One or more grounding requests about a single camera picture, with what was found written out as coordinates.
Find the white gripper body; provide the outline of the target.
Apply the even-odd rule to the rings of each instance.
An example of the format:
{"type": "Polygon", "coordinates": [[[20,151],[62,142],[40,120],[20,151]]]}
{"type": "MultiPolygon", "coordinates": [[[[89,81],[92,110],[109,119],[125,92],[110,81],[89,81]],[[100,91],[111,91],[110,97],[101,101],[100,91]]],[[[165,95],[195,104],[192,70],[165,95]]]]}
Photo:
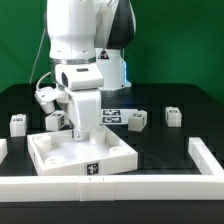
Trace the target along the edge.
{"type": "Polygon", "coordinates": [[[98,89],[71,91],[66,113],[76,132],[91,132],[100,126],[101,93],[98,89]]]}

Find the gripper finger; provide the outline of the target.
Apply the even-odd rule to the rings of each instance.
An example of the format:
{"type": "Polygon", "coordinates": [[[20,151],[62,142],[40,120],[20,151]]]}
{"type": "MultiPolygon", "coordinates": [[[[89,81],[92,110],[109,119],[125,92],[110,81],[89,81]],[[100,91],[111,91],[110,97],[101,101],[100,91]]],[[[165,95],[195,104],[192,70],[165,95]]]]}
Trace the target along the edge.
{"type": "Polygon", "coordinates": [[[89,138],[89,133],[80,131],[78,129],[73,129],[72,137],[74,140],[87,140],[89,138]]]}

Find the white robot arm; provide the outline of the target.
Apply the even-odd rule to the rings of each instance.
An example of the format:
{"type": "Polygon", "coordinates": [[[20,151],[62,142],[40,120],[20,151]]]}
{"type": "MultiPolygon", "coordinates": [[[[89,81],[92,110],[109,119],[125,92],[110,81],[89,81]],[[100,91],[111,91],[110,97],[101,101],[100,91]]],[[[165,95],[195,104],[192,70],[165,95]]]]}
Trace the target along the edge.
{"type": "Polygon", "coordinates": [[[121,50],[135,31],[130,0],[47,0],[57,102],[75,139],[99,129],[102,92],[130,85],[121,50]]]}

